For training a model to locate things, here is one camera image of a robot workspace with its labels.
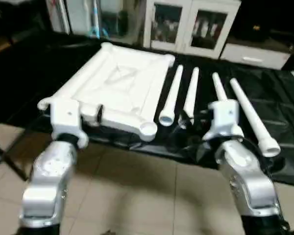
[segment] tile floor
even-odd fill
[[[0,125],[6,148],[22,132]],[[27,172],[49,136],[33,133],[11,156]],[[294,228],[294,187],[276,184]],[[0,166],[0,235],[18,227],[26,183]],[[242,235],[226,180],[214,170],[91,144],[79,155],[62,223],[63,235]]]

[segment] cabinet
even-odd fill
[[[147,0],[144,47],[218,58],[240,1]]]

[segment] white plastic rod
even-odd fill
[[[274,157],[278,155],[281,152],[279,144],[271,137],[236,78],[232,78],[230,83],[242,109],[244,110],[249,124],[258,139],[258,146],[263,155],[265,157]]]
[[[174,108],[177,99],[178,89],[180,87],[181,77],[183,73],[183,66],[177,67],[166,104],[159,115],[159,122],[163,126],[171,126],[174,122]]]
[[[223,85],[221,83],[219,74],[217,72],[214,72],[212,74],[212,79],[214,81],[214,85],[215,85],[218,100],[220,100],[220,101],[221,100],[227,100],[226,93],[225,93]]]
[[[195,107],[195,100],[196,100],[198,75],[199,75],[199,68],[196,67],[193,69],[190,86],[188,87],[186,100],[185,100],[185,104],[183,108],[183,110],[186,112],[186,114],[190,118],[194,117],[194,107]]]

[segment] glass cabinet door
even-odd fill
[[[198,10],[192,31],[192,47],[215,49],[227,14]]]
[[[175,44],[182,7],[154,4],[151,40]]]
[[[193,1],[182,53],[218,58],[240,3]]]
[[[177,51],[183,42],[192,0],[148,0],[144,46]]]

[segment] black tablecloth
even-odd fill
[[[37,110],[38,101],[51,96],[70,79],[100,49],[101,42],[78,36],[38,35],[0,53],[0,122],[26,127],[36,120],[34,125],[36,130],[50,132],[48,117],[36,119],[40,115]],[[185,133],[172,132],[177,126],[178,114],[184,105],[193,68],[199,67],[200,80],[197,87],[195,115],[201,114],[202,110],[207,109],[208,103],[217,99],[211,77],[213,72],[219,73],[229,98],[235,98],[229,80],[236,77],[265,126],[281,146],[282,152],[274,158],[274,167],[271,169],[274,179],[294,185],[294,77],[292,74],[287,71],[261,69],[195,56],[174,55],[176,60],[167,73],[154,119],[158,123],[159,113],[166,101],[176,68],[182,64],[184,71],[175,107],[174,124],[171,127],[158,125],[157,136],[150,143],[142,143],[138,136],[123,131],[85,126],[84,130],[90,139],[128,150],[152,153],[182,163],[195,164],[188,153],[180,151],[190,141],[189,136]],[[200,123],[202,126],[202,123],[205,123],[203,121],[205,121],[204,117],[201,121],[195,120],[195,124],[198,126]],[[239,124],[245,136],[257,143],[242,111]],[[199,165],[216,167],[211,155],[203,158]]]

